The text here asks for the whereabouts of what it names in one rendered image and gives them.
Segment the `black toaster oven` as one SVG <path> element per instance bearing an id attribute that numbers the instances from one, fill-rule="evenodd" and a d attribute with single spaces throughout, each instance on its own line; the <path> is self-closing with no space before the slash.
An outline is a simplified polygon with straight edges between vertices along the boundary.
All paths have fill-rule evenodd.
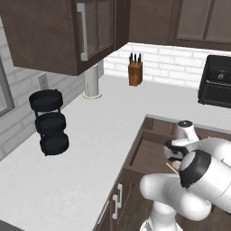
<path id="1" fill-rule="evenodd" d="M 207 56 L 199 84 L 198 102 L 231 108 L 231 57 Z"/>

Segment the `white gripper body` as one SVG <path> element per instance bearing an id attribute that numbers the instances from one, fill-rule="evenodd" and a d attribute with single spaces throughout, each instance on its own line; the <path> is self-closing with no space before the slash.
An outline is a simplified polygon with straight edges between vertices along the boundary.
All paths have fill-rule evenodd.
<path id="1" fill-rule="evenodd" d="M 183 159 L 183 154 L 181 152 L 175 152 L 175 151 L 169 150 L 168 160 L 170 162 L 175 162 L 175 161 L 181 162 L 182 159 Z"/>

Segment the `dark brown lower cabinet door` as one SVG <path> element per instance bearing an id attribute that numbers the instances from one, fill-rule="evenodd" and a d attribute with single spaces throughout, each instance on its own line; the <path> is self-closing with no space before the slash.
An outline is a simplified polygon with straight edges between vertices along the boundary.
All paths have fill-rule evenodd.
<path id="1" fill-rule="evenodd" d="M 115 202 L 112 197 L 119 194 L 118 183 L 123 184 L 123 206 L 117 209 L 117 220 L 114 220 L 112 214 Z M 108 200 L 103 220 L 99 225 L 96 223 L 92 231 L 140 231 L 152 210 L 152 202 L 142 197 L 138 183 L 131 180 L 125 170 L 119 172 L 106 201 Z"/>

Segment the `dark brown wide wall cupboard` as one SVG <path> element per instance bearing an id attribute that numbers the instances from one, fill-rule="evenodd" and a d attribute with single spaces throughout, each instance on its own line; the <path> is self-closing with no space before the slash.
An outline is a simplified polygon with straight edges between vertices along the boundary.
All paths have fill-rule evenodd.
<path id="1" fill-rule="evenodd" d="M 231 51 L 231 0 L 132 0 L 129 41 Z"/>

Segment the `white cylindrical column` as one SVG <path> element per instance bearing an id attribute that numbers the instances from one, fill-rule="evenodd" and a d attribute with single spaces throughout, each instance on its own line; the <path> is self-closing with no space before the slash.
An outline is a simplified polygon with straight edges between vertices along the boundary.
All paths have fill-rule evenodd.
<path id="1" fill-rule="evenodd" d="M 101 97 L 98 86 L 97 64 L 85 71 L 85 91 L 83 97 L 86 99 L 96 99 Z"/>

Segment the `black three-tier round stand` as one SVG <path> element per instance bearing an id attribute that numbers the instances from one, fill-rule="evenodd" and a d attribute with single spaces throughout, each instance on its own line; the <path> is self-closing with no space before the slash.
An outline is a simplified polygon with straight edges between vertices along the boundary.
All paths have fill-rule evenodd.
<path id="1" fill-rule="evenodd" d="M 62 94 L 58 89 L 45 89 L 29 96 L 31 109 L 35 113 L 35 128 L 40 135 L 40 147 L 45 156 L 58 155 L 69 148 L 69 138 L 64 133 L 67 122 L 60 108 Z"/>

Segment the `grey wall socket plate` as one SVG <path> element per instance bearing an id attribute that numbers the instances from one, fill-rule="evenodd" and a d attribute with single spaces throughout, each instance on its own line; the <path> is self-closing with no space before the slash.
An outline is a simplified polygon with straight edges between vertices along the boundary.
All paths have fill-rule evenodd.
<path id="1" fill-rule="evenodd" d="M 48 84 L 48 78 L 47 78 L 47 74 L 46 73 L 42 73 L 39 77 L 39 85 L 40 85 L 40 89 L 44 90 L 44 89 L 48 89 L 49 88 L 49 84 Z"/>

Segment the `brown wooden knife block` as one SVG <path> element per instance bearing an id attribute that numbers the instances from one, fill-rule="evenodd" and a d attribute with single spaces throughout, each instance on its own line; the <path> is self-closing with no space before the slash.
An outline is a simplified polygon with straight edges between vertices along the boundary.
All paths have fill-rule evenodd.
<path id="1" fill-rule="evenodd" d="M 143 81 L 143 64 L 138 61 L 133 61 L 128 65 L 129 85 L 137 87 Z"/>

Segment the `thin yellow straw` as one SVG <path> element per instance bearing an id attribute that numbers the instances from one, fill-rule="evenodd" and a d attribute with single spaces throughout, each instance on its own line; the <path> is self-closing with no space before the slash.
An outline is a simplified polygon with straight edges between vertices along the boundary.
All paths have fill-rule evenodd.
<path id="1" fill-rule="evenodd" d="M 166 165 L 173 171 L 175 172 L 176 174 L 179 174 L 171 165 L 169 165 L 167 162 L 166 162 Z"/>

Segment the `glass-panel cupboard door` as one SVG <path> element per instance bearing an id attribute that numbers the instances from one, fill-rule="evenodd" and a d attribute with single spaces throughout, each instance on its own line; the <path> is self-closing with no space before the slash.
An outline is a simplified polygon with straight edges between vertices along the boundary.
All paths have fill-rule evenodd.
<path id="1" fill-rule="evenodd" d="M 77 30 L 78 74 L 91 68 L 114 50 L 114 0 L 74 0 L 74 23 Z M 83 51 L 81 13 L 77 3 L 86 4 L 88 61 L 82 61 Z"/>

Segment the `grey-framed window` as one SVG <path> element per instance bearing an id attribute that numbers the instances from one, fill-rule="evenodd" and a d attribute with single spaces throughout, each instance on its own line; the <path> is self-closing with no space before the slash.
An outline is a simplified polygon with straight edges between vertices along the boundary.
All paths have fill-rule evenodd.
<path id="1" fill-rule="evenodd" d="M 14 99 L 5 74 L 4 65 L 0 57 L 0 117 L 15 108 Z"/>

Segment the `open brown wooden drawer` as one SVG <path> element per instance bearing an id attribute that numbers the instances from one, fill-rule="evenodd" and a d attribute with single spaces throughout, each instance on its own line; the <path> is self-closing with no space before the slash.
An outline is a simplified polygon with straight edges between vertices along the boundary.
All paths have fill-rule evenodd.
<path id="1" fill-rule="evenodd" d="M 146 115 L 125 159 L 123 174 L 125 180 L 138 183 L 143 175 L 151 173 L 172 173 L 166 165 L 163 145 L 176 136 L 178 120 Z"/>

